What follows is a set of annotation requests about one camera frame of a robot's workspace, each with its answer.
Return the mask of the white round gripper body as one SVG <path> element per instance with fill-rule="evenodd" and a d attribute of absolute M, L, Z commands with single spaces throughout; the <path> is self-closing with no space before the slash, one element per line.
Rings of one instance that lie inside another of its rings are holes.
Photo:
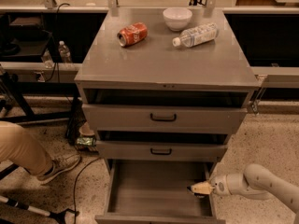
<path fill-rule="evenodd" d="M 227 175 L 216 175 L 210 180 L 210 184 L 213 188 L 213 193 L 220 196 L 229 196 L 231 194 L 228 183 Z"/>

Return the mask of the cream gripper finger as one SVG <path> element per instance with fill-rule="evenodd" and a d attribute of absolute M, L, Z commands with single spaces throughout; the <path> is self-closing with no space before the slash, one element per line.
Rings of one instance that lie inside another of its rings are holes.
<path fill-rule="evenodd" d="M 191 191 L 195 194 L 209 195 L 214 187 L 207 181 L 199 182 L 191 186 Z"/>

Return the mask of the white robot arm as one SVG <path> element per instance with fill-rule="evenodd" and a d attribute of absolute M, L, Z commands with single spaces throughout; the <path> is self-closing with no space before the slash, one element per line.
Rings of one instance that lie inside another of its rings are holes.
<path fill-rule="evenodd" d="M 251 163 L 242 173 L 216 175 L 188 186 L 187 190 L 196 197 L 211 193 L 219 196 L 240 195 L 254 200 L 275 197 L 295 213 L 293 224 L 299 224 L 299 188 L 260 164 Z"/>

